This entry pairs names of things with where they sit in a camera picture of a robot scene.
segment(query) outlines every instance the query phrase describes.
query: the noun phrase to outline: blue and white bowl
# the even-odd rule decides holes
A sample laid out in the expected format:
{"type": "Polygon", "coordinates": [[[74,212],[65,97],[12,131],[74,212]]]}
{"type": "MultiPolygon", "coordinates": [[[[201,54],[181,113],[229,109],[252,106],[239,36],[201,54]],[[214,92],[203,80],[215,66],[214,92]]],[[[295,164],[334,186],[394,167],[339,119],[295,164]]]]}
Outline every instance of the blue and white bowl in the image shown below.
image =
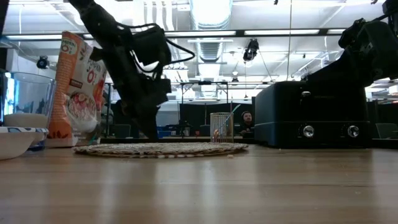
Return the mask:
{"type": "Polygon", "coordinates": [[[48,133],[46,128],[0,127],[0,160],[22,155],[44,141],[48,133]]]}

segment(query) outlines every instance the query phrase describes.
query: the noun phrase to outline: orange package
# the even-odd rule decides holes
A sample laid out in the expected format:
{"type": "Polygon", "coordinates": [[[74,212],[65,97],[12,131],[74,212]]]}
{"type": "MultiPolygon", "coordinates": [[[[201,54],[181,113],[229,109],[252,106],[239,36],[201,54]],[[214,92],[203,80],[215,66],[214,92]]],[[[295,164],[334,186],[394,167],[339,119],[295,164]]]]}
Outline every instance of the orange package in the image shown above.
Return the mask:
{"type": "Polygon", "coordinates": [[[54,105],[46,147],[100,143],[101,100],[106,67],[90,60],[93,48],[70,32],[62,33],[54,105]]]}

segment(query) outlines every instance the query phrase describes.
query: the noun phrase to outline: wire mesh container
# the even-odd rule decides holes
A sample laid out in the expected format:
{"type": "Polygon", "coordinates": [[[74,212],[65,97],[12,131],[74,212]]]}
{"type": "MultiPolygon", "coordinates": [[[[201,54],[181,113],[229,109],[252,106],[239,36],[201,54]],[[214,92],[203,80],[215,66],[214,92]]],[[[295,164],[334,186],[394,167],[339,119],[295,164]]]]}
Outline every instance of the wire mesh container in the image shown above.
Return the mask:
{"type": "Polygon", "coordinates": [[[211,142],[234,142],[234,114],[210,114],[211,142]]]}

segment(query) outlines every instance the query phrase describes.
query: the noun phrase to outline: table surface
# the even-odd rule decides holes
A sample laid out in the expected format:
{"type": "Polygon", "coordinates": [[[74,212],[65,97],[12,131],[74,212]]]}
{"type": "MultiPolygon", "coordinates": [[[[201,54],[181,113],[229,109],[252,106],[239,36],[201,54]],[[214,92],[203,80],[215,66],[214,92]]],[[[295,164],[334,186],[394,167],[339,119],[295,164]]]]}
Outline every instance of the table surface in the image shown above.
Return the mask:
{"type": "Polygon", "coordinates": [[[398,223],[398,151],[117,159],[70,149],[0,161],[0,223],[398,223]]]}

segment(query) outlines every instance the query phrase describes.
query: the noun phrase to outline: round placemat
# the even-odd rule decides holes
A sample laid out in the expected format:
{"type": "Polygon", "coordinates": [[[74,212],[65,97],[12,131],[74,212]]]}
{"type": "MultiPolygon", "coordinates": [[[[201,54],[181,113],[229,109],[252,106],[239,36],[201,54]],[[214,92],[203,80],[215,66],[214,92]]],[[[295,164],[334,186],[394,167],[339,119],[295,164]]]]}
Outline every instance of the round placemat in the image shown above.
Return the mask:
{"type": "Polygon", "coordinates": [[[184,158],[234,154],[245,148],[246,144],[179,142],[179,143],[137,143],[100,144],[74,147],[77,154],[122,158],[184,158]]]}

